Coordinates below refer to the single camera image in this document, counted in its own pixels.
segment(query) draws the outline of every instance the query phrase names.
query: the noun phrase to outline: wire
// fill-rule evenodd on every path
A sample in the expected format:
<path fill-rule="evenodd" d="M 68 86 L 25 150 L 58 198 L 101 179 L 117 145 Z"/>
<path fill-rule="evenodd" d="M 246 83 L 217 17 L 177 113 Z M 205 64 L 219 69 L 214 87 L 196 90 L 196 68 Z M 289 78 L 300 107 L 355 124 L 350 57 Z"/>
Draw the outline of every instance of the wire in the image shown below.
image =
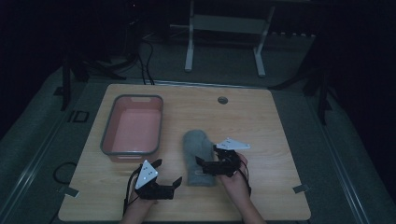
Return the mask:
<path fill-rule="evenodd" d="M 150 74 L 150 72 L 149 72 L 149 61 L 151 60 L 151 56 L 152 56 L 152 54 L 153 54 L 153 52 L 154 52 L 154 47 L 152 47 L 152 45 L 151 45 L 148 41 L 146 41 L 146 40 L 142 40 L 142 43 L 145 43 L 145 44 L 149 45 L 149 46 L 150 46 L 150 49 L 151 49 L 146 64 L 143 63 L 143 60 L 142 60 L 142 57 L 140 56 L 140 54 L 137 55 L 137 60 L 140 62 L 140 65 L 141 65 L 141 72 L 142 72 L 143 84 L 146 85 L 146 78 L 145 78 L 145 72 L 146 72 L 150 84 L 151 84 L 151 85 L 155 85 L 154 79 L 152 79 L 151 74 Z"/>
<path fill-rule="evenodd" d="M 62 180 L 59 179 L 58 176 L 57 176 L 58 171 L 59 171 L 62 167 L 66 166 L 66 165 L 73 165 L 73 166 L 77 167 L 77 165 L 76 165 L 74 162 L 71 162 L 71 161 L 64 162 L 64 163 L 60 164 L 58 167 L 56 167 L 56 169 L 55 169 L 55 170 L 53 171 L 53 173 L 52 173 L 52 177 L 53 177 L 53 179 L 54 179 L 56 182 L 58 182 L 58 183 L 60 183 L 60 184 L 68 185 L 68 184 L 70 184 L 70 181 L 62 181 Z"/>
<path fill-rule="evenodd" d="M 136 196 L 130 203 L 128 203 L 127 206 L 129 206 L 131 203 L 133 203 L 134 201 L 136 201 L 139 198 L 139 196 Z"/>

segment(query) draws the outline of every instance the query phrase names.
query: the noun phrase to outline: black cable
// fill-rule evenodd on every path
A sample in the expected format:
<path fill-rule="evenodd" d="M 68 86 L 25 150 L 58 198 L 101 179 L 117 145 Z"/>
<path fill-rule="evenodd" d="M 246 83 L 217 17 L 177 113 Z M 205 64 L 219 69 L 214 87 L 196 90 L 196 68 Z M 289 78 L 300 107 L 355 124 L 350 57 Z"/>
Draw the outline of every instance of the black cable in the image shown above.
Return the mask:
<path fill-rule="evenodd" d="M 135 199 L 133 199 L 133 200 L 129 203 L 129 190 L 130 190 L 130 188 L 131 188 L 132 179 L 134 178 L 134 176 L 135 176 L 136 174 L 140 173 L 140 170 L 141 170 L 141 169 L 142 169 L 142 164 L 140 164 L 139 168 L 137 168 L 135 171 L 133 171 L 132 174 L 131 174 L 131 176 L 129 176 L 128 185 L 127 185 L 127 188 L 126 188 L 126 195 L 125 195 L 125 199 L 124 199 L 124 205 L 123 205 L 123 212 L 122 212 L 122 215 L 125 214 L 126 208 L 138 198 L 138 196 L 137 196 Z"/>
<path fill-rule="evenodd" d="M 55 169 L 55 170 L 53 171 L 53 173 L 52 173 L 52 177 L 53 177 L 53 179 L 54 179 L 56 182 L 58 182 L 58 183 L 60 183 L 60 184 L 68 185 L 68 184 L 70 184 L 70 181 L 62 181 L 62 180 L 59 179 L 58 176 L 57 176 L 58 171 L 59 171 L 62 167 L 66 166 L 66 165 L 73 165 L 73 166 L 77 167 L 77 165 L 76 165 L 74 162 L 72 162 L 72 161 L 64 162 L 64 163 L 60 164 L 58 167 L 56 167 L 56 169 Z"/>
<path fill-rule="evenodd" d="M 61 168 L 63 168 L 64 166 L 66 166 L 66 165 L 73 165 L 73 166 L 77 167 L 76 163 L 75 163 L 75 162 L 72 162 L 72 161 L 67 161 L 67 162 L 64 162 L 64 163 L 60 164 L 59 166 L 57 166 L 57 167 L 55 168 L 55 170 L 52 172 L 52 177 L 53 177 L 53 179 L 54 179 L 57 183 L 64 184 L 64 185 L 70 184 L 70 181 L 62 181 L 62 180 L 60 180 L 60 179 L 58 178 L 58 176 L 57 176 L 58 171 L 59 171 Z M 56 211 L 56 213 L 55 213 L 55 214 L 52 216 L 52 218 L 50 219 L 49 224 L 51 224 L 51 223 L 53 222 L 53 220 L 55 220 L 55 218 L 58 216 L 60 210 L 61 210 L 61 208 L 58 208 L 58 210 Z"/>
<path fill-rule="evenodd" d="M 151 48 L 151 52 L 150 52 L 150 54 L 149 54 L 149 56 L 148 56 L 148 60 L 147 60 L 147 63 L 146 63 L 146 64 L 143 63 L 143 59 L 142 59 L 142 57 L 140 56 L 140 54 L 137 55 L 137 59 L 138 59 L 138 61 L 139 61 L 140 64 L 141 64 L 141 71 L 142 71 L 142 80 L 143 80 L 143 84 L 146 85 L 146 78 L 145 78 L 145 72 L 146 72 L 150 84 L 151 84 L 151 85 L 155 85 L 154 79 L 151 77 L 151 74 L 150 74 L 150 72 L 149 72 L 149 62 L 150 62 L 151 56 L 152 56 L 152 54 L 153 54 L 153 52 L 154 52 L 154 47 L 152 47 L 152 45 L 151 45 L 148 41 L 142 40 L 142 42 L 145 43 L 145 44 L 148 44 L 148 45 L 150 46 L 150 48 Z"/>

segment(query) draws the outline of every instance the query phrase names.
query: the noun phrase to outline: gray floor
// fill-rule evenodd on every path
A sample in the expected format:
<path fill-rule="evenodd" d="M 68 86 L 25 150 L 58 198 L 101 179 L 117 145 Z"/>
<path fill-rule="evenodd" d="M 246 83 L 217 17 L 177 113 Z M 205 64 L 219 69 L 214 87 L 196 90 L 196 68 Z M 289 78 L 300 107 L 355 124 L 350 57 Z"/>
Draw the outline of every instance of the gray floor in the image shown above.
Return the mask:
<path fill-rule="evenodd" d="M 199 34 L 193 69 L 185 73 L 185 34 L 175 30 L 169 43 L 162 43 L 156 35 L 145 37 L 154 49 L 149 70 L 156 84 L 265 88 L 292 77 L 313 40 L 270 35 L 262 53 L 267 76 L 258 77 L 249 43 L 237 46 L 217 41 L 213 45 L 209 43 L 214 39 Z M 149 53 L 149 45 L 143 44 L 143 60 Z M 118 73 L 128 77 L 122 83 L 142 84 L 138 65 Z M 61 80 L 61 70 L 48 78 L 0 143 L 1 222 L 63 223 L 56 217 L 64 197 L 57 192 L 62 184 L 52 173 L 64 162 L 78 162 L 106 87 L 116 81 L 94 73 L 88 83 L 74 81 L 71 105 L 62 112 L 62 98 L 52 95 Z M 345 111 L 329 97 L 332 110 L 326 112 L 328 125 L 321 125 L 316 116 L 318 99 L 305 97 L 303 85 L 304 80 L 273 91 L 273 95 L 300 178 L 309 187 L 305 195 L 312 212 L 310 222 L 396 223 L 395 204 Z M 89 112 L 87 122 L 69 120 L 72 111 Z M 73 166 L 65 166 L 60 178 L 70 179 L 73 171 Z M 26 185 L 21 187 L 18 181 Z"/>

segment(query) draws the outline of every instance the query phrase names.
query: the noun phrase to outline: dark background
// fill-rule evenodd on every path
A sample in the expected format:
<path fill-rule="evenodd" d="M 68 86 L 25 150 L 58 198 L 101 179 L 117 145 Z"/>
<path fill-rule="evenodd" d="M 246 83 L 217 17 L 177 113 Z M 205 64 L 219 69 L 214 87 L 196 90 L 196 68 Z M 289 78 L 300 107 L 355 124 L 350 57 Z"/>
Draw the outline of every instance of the dark background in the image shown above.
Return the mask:
<path fill-rule="evenodd" d="M 110 54 L 124 53 L 111 43 L 120 42 L 114 38 L 124 40 L 122 31 L 131 21 L 149 23 L 165 40 L 170 23 L 188 21 L 188 1 L 144 2 L 2 1 L 0 137 L 48 75 L 62 65 L 67 49 L 108 61 Z M 279 4 L 270 29 L 317 36 L 305 62 L 331 68 L 330 83 L 337 99 L 396 201 L 396 6 L 384 0 L 340 4 Z"/>

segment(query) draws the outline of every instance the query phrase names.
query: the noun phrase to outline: human hand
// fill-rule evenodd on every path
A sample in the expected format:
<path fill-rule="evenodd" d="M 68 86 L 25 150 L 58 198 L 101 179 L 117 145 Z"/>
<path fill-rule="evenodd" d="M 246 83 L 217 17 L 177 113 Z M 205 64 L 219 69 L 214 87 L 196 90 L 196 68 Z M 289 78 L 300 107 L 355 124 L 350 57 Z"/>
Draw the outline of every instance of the human hand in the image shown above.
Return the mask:
<path fill-rule="evenodd" d="M 265 220 L 259 213 L 253 202 L 250 200 L 249 186 L 247 184 L 248 160 L 240 153 L 236 153 L 241 159 L 240 172 L 237 171 L 233 176 L 218 175 L 228 196 L 238 209 L 246 224 L 265 224 Z"/>
<path fill-rule="evenodd" d="M 141 199 L 134 191 L 133 184 L 133 191 L 131 196 L 129 197 L 128 207 L 126 208 L 125 214 L 122 217 L 120 224 L 140 224 L 145 219 L 146 215 L 149 213 L 149 209 L 152 205 L 157 204 L 157 200 L 146 200 Z"/>
<path fill-rule="evenodd" d="M 250 202 L 249 189 L 245 180 L 247 176 L 248 160 L 240 153 L 236 153 L 241 159 L 241 166 L 239 167 L 242 174 L 237 171 L 233 176 L 218 175 L 219 180 L 224 186 L 227 194 L 235 205 L 244 206 Z"/>

